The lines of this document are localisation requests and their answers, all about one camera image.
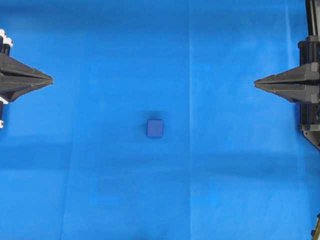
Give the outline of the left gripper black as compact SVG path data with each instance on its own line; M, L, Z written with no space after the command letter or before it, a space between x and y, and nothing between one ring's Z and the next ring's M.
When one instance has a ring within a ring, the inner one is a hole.
M13 41L0 30L0 127L4 127L4 105L32 91L52 85L54 79L16 59L10 57Z

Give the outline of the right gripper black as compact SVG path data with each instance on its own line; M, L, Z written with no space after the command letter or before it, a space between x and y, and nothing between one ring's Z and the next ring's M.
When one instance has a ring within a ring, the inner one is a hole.
M320 40L308 36L298 44L300 66L256 80L254 86L291 103L300 103L304 131L320 130Z

